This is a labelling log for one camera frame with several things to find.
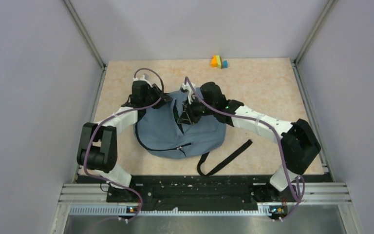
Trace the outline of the blue-grey student backpack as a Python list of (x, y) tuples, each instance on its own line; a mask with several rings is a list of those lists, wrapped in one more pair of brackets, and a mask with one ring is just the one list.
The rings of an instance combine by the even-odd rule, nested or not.
[(201, 165), (209, 153), (224, 142), (226, 124), (220, 123), (214, 116), (201, 117), (194, 125), (180, 124), (177, 120), (183, 111), (187, 94), (174, 91), (168, 93), (168, 96), (171, 101), (158, 109), (147, 109), (133, 128), (138, 143), (150, 154), (167, 159), (200, 156), (198, 174), (212, 176), (251, 146), (252, 140), (249, 139), (210, 172), (203, 173)]

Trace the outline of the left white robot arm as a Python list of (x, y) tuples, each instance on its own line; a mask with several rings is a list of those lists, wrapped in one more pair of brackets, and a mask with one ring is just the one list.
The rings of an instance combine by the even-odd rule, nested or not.
[(118, 163), (117, 137), (141, 120), (147, 109), (158, 109), (171, 101), (172, 98), (156, 84), (135, 80), (131, 94), (117, 112), (99, 123), (83, 125), (76, 156), (78, 165), (85, 173), (95, 171), (95, 178), (118, 188), (118, 195), (124, 201), (134, 200), (137, 189), (131, 185), (132, 176)]

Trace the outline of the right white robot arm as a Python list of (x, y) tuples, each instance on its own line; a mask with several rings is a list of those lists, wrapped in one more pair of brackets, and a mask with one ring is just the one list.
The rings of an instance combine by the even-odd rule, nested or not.
[(310, 124), (304, 119), (280, 120), (259, 113), (243, 102), (227, 99), (219, 85), (207, 82), (198, 89), (189, 80), (180, 86), (187, 95), (178, 123), (204, 125), (205, 121), (226, 129), (227, 126), (251, 131), (279, 147), (281, 166), (270, 177), (266, 195), (279, 201), (295, 179), (301, 179), (321, 151)]

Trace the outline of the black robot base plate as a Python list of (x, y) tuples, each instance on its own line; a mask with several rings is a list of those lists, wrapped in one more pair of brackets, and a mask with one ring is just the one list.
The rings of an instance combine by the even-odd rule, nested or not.
[(132, 191), (109, 187), (107, 202), (138, 202), (142, 211), (255, 211), (263, 203), (294, 202), (289, 188), (268, 185), (267, 175), (135, 175)]

